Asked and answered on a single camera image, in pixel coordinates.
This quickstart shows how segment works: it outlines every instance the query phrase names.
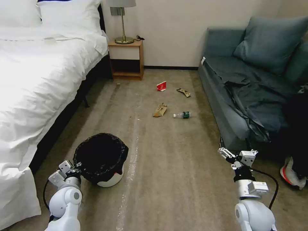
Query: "sofa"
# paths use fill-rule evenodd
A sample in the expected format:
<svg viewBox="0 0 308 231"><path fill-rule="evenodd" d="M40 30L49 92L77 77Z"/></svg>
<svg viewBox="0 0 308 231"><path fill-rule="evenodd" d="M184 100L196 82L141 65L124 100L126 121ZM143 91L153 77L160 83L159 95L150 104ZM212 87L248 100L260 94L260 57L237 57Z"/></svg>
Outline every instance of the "sofa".
<svg viewBox="0 0 308 231"><path fill-rule="evenodd" d="M208 28L201 56L202 61L198 68L224 147L233 151L246 150L247 142L255 143L256 146L263 144L262 140L255 138L255 133L247 122L247 118L241 115L236 107L230 106L231 103L226 99L228 94L222 92L222 78L217 74L219 72L220 75L228 78L228 72L232 70L233 66L236 66L237 69L243 69L242 75L252 69L253 73L257 73L257 75L268 75L266 71L233 56L234 50L243 41L244 37L245 29ZM275 79L281 80L287 88L286 93L283 94L290 97L298 91L301 85L308 82L308 42L301 42L296 47L283 74L277 78L275 77Z"/></svg>

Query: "water bottle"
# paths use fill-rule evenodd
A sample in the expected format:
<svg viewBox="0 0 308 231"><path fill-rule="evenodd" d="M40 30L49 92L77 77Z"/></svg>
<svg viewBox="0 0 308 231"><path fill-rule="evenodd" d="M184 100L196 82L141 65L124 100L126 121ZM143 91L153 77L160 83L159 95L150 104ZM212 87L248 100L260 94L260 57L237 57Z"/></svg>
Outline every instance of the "water bottle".
<svg viewBox="0 0 308 231"><path fill-rule="evenodd" d="M173 118L181 118L181 119L188 119L191 116L189 111L185 111L179 114L173 114Z"/></svg>

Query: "bed frame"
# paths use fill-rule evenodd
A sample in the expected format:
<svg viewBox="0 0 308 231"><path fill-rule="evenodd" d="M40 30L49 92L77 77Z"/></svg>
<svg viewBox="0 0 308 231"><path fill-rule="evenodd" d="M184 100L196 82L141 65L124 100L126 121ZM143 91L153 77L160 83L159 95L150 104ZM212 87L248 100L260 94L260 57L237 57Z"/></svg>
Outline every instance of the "bed frame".
<svg viewBox="0 0 308 231"><path fill-rule="evenodd" d="M105 29L104 16L101 5L98 7L98 12L100 16L100 27L102 30ZM70 121L77 108L79 107L82 101L85 102L85 106L88 106L86 100L86 94L95 83L98 76L106 79L112 79L111 67L110 67L110 59L109 55L105 56L86 76L86 79L82 81L79 90L77 91L77 95L75 99L66 106L66 108L62 111L62 113L57 117L55 123L43 137L43 139L39 142L37 151L34 155L33 160L30 163L30 169L33 174L37 172L40 168L42 162L45 160L48 152L51 150L54 143L57 141L61 132L66 127L67 123Z"/></svg>

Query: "lamp shade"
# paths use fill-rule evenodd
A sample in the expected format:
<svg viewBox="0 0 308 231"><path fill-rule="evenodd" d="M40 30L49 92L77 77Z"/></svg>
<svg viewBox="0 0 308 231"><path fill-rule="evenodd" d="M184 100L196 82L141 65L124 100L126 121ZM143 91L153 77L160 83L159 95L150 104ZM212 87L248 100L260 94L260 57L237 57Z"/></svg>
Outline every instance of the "lamp shade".
<svg viewBox="0 0 308 231"><path fill-rule="evenodd" d="M107 0L107 6L109 7L134 7L136 6L136 0Z"/></svg>

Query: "trash can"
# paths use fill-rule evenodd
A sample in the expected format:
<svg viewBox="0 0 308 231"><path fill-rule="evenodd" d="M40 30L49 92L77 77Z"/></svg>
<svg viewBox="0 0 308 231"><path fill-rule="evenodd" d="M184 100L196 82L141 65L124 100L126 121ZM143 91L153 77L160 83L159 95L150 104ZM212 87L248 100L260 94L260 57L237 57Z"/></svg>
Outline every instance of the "trash can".
<svg viewBox="0 0 308 231"><path fill-rule="evenodd" d="M118 137L99 133L82 142L74 154L74 166L93 184L111 187L124 171L128 147Z"/></svg>

